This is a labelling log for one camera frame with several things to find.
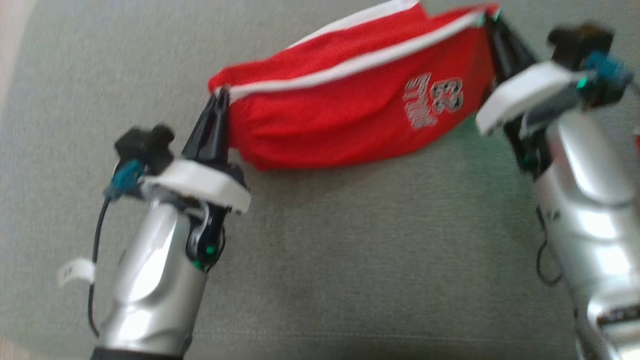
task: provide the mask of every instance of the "red garment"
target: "red garment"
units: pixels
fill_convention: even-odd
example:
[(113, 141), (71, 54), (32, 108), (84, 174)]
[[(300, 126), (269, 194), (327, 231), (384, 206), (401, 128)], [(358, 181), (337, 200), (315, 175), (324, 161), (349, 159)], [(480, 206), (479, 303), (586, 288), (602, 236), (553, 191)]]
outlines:
[(383, 6), (395, 12), (325, 30), (209, 80), (212, 92), (230, 86), (231, 144), (246, 161), (267, 170), (400, 156), (478, 109), (494, 76), (481, 24), (497, 7), (429, 18), (416, 0)]

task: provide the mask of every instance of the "blue connector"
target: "blue connector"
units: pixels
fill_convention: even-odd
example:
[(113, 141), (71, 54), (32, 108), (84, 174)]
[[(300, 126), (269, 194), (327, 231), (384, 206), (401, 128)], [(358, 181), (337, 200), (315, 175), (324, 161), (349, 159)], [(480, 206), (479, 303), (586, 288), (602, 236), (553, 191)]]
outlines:
[(109, 186), (104, 190), (104, 196), (111, 201), (116, 201), (127, 192), (135, 189), (144, 170), (145, 166), (139, 160), (127, 161), (118, 172), (113, 174)]
[(631, 72), (622, 62), (607, 57), (600, 51), (594, 51), (587, 58), (587, 70), (595, 70), (600, 79), (612, 83), (618, 88), (625, 88), (634, 78)]

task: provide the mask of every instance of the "wooden floor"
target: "wooden floor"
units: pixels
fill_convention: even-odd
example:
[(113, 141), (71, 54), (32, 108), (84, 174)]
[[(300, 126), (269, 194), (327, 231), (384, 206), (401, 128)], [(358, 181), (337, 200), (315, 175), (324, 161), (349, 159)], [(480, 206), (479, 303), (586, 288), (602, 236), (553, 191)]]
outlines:
[[(36, 0), (0, 0), (0, 114), (11, 82), (20, 39)], [(0, 337), (0, 360), (51, 360), (31, 354)]]

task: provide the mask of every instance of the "gray fabric surface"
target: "gray fabric surface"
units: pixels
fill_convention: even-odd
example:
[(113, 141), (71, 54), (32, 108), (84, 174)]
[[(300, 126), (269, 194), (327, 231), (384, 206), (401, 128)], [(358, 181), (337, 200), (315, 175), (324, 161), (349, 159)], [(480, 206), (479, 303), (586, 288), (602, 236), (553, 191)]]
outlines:
[[(163, 121), (179, 149), (209, 76), (375, 3), (41, 1), (0, 122), (0, 333), (47, 354), (88, 357), (86, 285), (59, 290), (54, 274), (91, 254), (117, 136)], [(463, 3), (428, 5), (435, 13)], [(614, 51), (640, 69), (637, 2), (503, 5), (541, 55), (553, 25), (595, 18), (617, 27)], [(630, 97), (604, 111), (636, 179), (638, 113)], [(381, 163), (244, 168), (252, 210), (228, 221), (189, 359), (573, 357), (567, 293), (536, 279), (541, 234), (530, 183), (503, 139), (481, 138), (467, 122), (423, 151)], [(98, 319), (145, 210), (123, 201), (107, 216)]]

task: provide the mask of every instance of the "black band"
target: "black band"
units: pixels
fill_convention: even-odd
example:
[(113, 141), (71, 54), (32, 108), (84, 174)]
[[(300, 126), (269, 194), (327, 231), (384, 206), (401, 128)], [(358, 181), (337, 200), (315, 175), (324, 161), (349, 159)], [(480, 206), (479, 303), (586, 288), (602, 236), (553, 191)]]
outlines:
[(128, 350), (112, 350), (108, 348), (95, 348), (91, 360), (183, 360), (182, 356), (167, 356), (149, 354)]

